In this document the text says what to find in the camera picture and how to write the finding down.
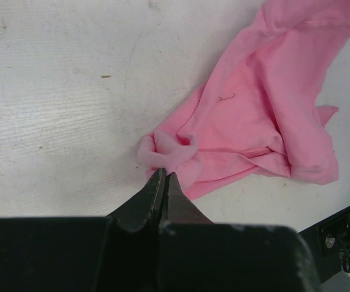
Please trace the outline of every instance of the pink cloth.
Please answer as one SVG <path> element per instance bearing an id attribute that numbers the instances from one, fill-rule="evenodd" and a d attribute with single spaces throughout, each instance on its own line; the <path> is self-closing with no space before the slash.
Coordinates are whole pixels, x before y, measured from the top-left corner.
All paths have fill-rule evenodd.
<path id="1" fill-rule="evenodd" d="M 251 173 L 337 180 L 324 126 L 338 108 L 315 99 L 349 37 L 350 0 L 267 0 L 207 82 L 143 137 L 147 176 L 176 172 L 190 199 Z"/>

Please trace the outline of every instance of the scratch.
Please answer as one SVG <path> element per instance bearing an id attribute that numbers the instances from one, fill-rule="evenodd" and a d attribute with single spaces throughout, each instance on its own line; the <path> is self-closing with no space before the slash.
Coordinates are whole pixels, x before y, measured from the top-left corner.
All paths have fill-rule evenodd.
<path id="1" fill-rule="evenodd" d="M 103 29 L 105 32 L 109 32 L 107 29 L 105 29 L 103 26 L 99 25 L 98 22 L 94 21 L 93 19 L 90 19 L 96 26 Z"/>
<path id="2" fill-rule="evenodd" d="M 143 33 L 143 29 L 141 30 L 139 37 L 137 37 L 136 42 L 133 45 L 132 51 L 131 51 L 131 55 L 129 56 L 129 61 L 128 61 L 128 66 L 126 67 L 126 74 L 125 74 L 125 82 L 124 82 L 124 93 L 122 95 L 122 100 L 125 100 L 125 93 L 126 93 L 126 85 L 128 83 L 128 75 L 129 75 L 129 67 L 131 65 L 131 61 L 132 61 L 132 57 L 133 57 L 133 53 L 134 53 L 134 49 L 136 48 L 137 43 L 139 42 L 139 39 L 141 38 L 141 34 Z"/>
<path id="3" fill-rule="evenodd" d="M 181 90 L 181 89 L 185 89 L 185 88 L 186 87 L 170 88 L 168 91 Z"/>

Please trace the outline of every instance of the tabletop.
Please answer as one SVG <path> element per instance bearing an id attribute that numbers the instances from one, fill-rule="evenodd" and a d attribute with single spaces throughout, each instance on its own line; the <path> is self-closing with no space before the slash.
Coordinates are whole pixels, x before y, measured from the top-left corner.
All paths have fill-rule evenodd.
<path id="1" fill-rule="evenodd" d="M 105 215 L 145 183 L 151 131 L 210 74 L 262 0 L 0 0 L 0 217 Z M 194 201 L 215 222 L 302 230 L 350 205 L 350 40 L 319 105 L 340 179 L 252 175 Z"/>

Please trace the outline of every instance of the metal screw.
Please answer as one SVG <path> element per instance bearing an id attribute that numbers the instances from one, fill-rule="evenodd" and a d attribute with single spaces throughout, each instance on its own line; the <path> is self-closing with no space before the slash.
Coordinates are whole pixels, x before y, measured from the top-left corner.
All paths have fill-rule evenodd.
<path id="1" fill-rule="evenodd" d="M 334 246 L 334 243 L 335 243 L 335 238 L 332 234 L 329 234 L 327 237 L 326 237 L 326 240 L 325 240 L 325 245 L 327 248 L 332 248 Z"/>

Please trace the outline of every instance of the stain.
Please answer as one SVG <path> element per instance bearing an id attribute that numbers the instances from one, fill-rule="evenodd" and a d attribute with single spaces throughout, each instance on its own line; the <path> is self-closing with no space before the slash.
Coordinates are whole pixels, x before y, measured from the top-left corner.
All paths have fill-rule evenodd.
<path id="1" fill-rule="evenodd" d="M 227 99 L 232 99 L 232 98 L 234 98 L 235 96 L 236 96 L 236 94 L 233 93 L 233 95 L 230 96 L 230 97 L 220 97 L 220 98 L 219 98 L 219 101 L 221 101 L 221 100 L 227 100 Z"/>
<path id="2" fill-rule="evenodd" d="M 152 10 L 160 10 L 159 3 L 156 1 L 149 0 L 148 1 L 148 8 Z"/>
<path id="3" fill-rule="evenodd" d="M 122 100 L 124 100 L 124 101 L 125 101 L 126 87 L 127 87 L 127 84 L 128 84 L 129 67 L 131 66 L 131 61 L 132 61 L 132 57 L 133 57 L 133 54 L 134 54 L 134 50 L 136 49 L 136 45 L 139 42 L 139 39 L 141 38 L 142 33 L 143 33 L 143 29 L 140 31 L 139 36 L 137 37 L 136 41 L 134 42 L 131 54 L 129 55 L 129 61 L 128 61 L 128 65 L 126 67 L 126 74 L 125 74 L 125 81 L 124 81 L 124 93 L 122 95 Z"/>
<path id="4" fill-rule="evenodd" d="M 5 175 L 5 169 L 3 168 L 2 165 L 0 165 L 0 176 L 4 176 Z"/>

